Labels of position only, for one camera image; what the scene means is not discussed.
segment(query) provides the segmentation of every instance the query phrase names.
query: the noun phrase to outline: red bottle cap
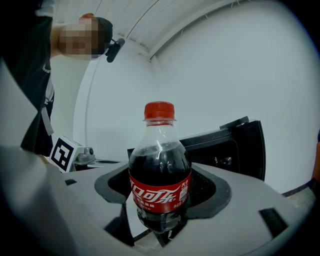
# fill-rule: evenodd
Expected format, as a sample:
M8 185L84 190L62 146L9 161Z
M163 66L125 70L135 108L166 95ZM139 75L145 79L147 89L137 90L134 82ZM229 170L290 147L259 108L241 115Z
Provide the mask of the red bottle cap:
M150 102L145 105L144 119L175 119L175 107L165 101Z

